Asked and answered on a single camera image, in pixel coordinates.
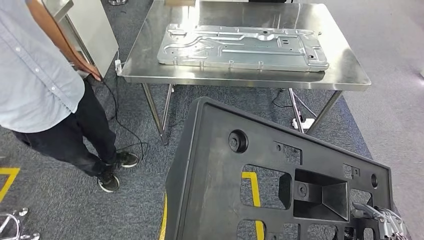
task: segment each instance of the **aluminum plate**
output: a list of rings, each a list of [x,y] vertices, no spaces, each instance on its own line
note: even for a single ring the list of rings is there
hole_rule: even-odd
[[[169,24],[157,53],[161,64],[319,72],[329,68],[314,31]]]

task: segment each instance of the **gray carpet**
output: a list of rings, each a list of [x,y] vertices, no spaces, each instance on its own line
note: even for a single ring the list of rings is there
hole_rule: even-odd
[[[103,5],[118,40],[121,59],[124,60],[147,14],[150,2],[131,0],[127,5],[120,7],[112,7],[105,2]],[[105,81],[115,91],[114,75],[111,66]],[[29,207],[31,214],[26,221],[26,229],[30,232],[40,232],[42,239],[157,239],[166,173],[177,148],[189,105],[198,97],[211,97],[287,127],[293,118],[293,111],[289,108],[277,108],[272,105],[271,101],[277,95],[278,89],[178,85],[170,105],[170,127],[167,130],[169,146],[162,146],[141,85],[127,84],[124,79],[119,78],[118,86],[119,119],[141,136],[144,142],[148,142],[150,147],[137,167],[117,173],[121,188],[116,193],[101,191],[94,178],[85,176],[70,165],[24,147],[7,130],[0,129],[0,156],[6,156],[0,159],[1,166],[21,167],[0,209],[9,211]],[[107,115],[111,117],[114,105],[107,89],[100,83],[94,83],[94,90]],[[152,86],[154,100],[160,112],[165,104],[166,91],[165,85]],[[321,90],[296,90],[296,93],[315,112],[319,112],[331,95],[331,92]],[[289,105],[287,94],[281,94],[276,102]],[[136,142],[136,139],[114,120],[110,122],[110,127],[117,134],[118,148]],[[329,112],[314,137],[371,157],[343,98]],[[132,147],[132,150],[141,155],[139,146]],[[260,193],[264,203],[265,199],[272,199],[275,194],[272,189],[266,187],[260,189]]]
[[[392,169],[393,198],[413,239],[424,239],[424,1],[323,2],[372,81],[344,94],[349,109],[373,159]]]

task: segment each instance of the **person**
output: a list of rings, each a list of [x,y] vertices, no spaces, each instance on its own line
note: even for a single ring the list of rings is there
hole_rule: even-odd
[[[37,0],[0,0],[0,126],[32,149],[98,178],[102,190],[119,186],[114,168],[139,158],[118,152],[116,135],[90,84],[72,68],[93,75],[60,27]],[[98,156],[83,143],[86,137]]]

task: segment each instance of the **stainless steel table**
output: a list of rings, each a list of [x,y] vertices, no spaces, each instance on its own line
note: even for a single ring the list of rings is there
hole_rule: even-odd
[[[325,72],[250,70],[215,67],[162,65],[157,54],[168,24],[187,29],[196,25],[263,27],[313,30],[325,52],[329,69]],[[215,85],[289,88],[297,122],[300,122],[291,88],[334,90],[334,94],[307,131],[310,134],[336,103],[342,91],[364,91],[371,82],[348,42],[324,4],[198,2],[195,7],[165,6],[155,0],[129,53],[122,75],[129,83],[142,83],[162,142],[173,85]],[[168,84],[162,120],[149,84]]]

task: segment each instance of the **yellow tape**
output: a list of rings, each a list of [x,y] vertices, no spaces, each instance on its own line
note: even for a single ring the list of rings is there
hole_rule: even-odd
[[[0,167],[0,175],[9,175],[3,187],[0,190],[0,203],[3,201],[6,193],[14,182],[16,176],[19,173],[20,168],[18,167]]]
[[[253,171],[244,171],[241,173],[243,179],[250,179],[250,184],[252,188],[253,196],[253,206],[260,207],[261,199],[259,198],[259,186],[258,186],[258,177],[256,172]],[[165,203],[163,204],[163,215],[162,215],[162,226],[160,227],[159,240],[165,240],[165,232],[167,230],[167,215],[168,215],[168,197],[165,193]],[[255,221],[256,225],[256,239],[264,240],[264,224],[262,221]]]
[[[250,184],[252,188],[252,196],[253,196],[253,206],[260,207],[261,199],[259,198],[258,177],[256,175],[256,172],[244,171],[241,173],[241,177],[244,179],[250,179]],[[264,224],[262,223],[262,221],[256,220],[255,225],[256,225],[256,239],[264,240],[265,239]]]

